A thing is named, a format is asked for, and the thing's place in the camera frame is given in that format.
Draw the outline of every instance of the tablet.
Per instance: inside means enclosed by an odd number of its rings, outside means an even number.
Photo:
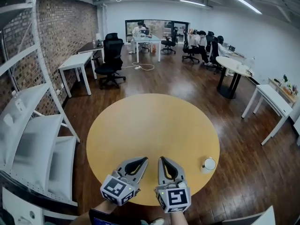
[[[94,209],[89,211],[89,216],[92,225],[141,225],[141,221],[138,219],[117,217]]]

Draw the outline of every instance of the wooden floor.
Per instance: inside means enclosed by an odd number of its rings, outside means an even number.
[[[122,98],[140,93],[162,93],[182,98],[202,110],[213,123],[220,140],[216,172],[192,197],[192,205],[185,213],[189,224],[205,225],[240,218],[263,212],[273,205],[276,224],[292,225],[300,214],[300,150],[290,122],[287,121],[274,138],[261,146],[280,118],[265,103],[256,115],[249,112],[245,119],[241,118],[255,85],[242,77],[237,98],[226,99],[216,90],[220,74],[214,75],[188,60],[181,62],[182,46],[178,45],[176,49],[176,55],[162,54],[160,63],[158,54],[140,54],[140,62],[151,63],[155,69],[123,69],[120,73],[127,80],[119,81],[120,89],[100,90],[90,67],[86,70],[92,95],[87,96],[83,82],[72,89],[65,112],[81,139],[76,147],[73,173],[73,198],[78,202],[79,212],[86,212],[103,200],[99,190],[101,185],[86,157],[86,139],[95,118]],[[136,56],[129,55],[124,46],[122,60],[123,66],[130,66]],[[229,85],[231,79],[225,78],[224,83]],[[148,221],[164,217],[165,224],[170,224],[168,215],[160,207],[128,202],[116,213]]]

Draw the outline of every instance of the white cup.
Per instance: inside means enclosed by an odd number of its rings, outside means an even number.
[[[201,172],[206,174],[206,173],[210,173],[212,172],[214,169],[216,168],[216,162],[214,159],[212,159],[211,157],[210,158],[207,158],[202,167],[201,167]]]

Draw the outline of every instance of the white wall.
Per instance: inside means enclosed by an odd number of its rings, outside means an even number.
[[[190,23],[190,28],[213,31],[248,58],[255,56],[255,76],[259,83],[283,74],[300,88],[300,30],[252,10],[214,7],[205,10],[181,3],[116,2],[107,5],[107,32],[117,32],[125,41],[125,20],[158,19]],[[297,104],[292,118],[300,113]]]

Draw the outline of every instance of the metal shelving unit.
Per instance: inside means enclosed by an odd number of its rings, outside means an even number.
[[[31,29],[34,45],[18,53],[0,66],[0,76],[21,59],[36,53],[45,83],[17,93],[25,110],[19,112],[12,99],[0,115],[0,170],[11,178],[56,201],[77,206],[72,201],[72,174],[76,141],[80,139],[70,124],[57,98],[50,80],[38,37],[36,1],[0,7],[3,28],[26,9],[31,9]],[[38,103],[49,91],[60,114],[43,116],[35,111]],[[35,113],[40,117],[32,118]],[[8,126],[4,117],[9,114],[14,122]],[[58,137],[61,126],[73,136]]]

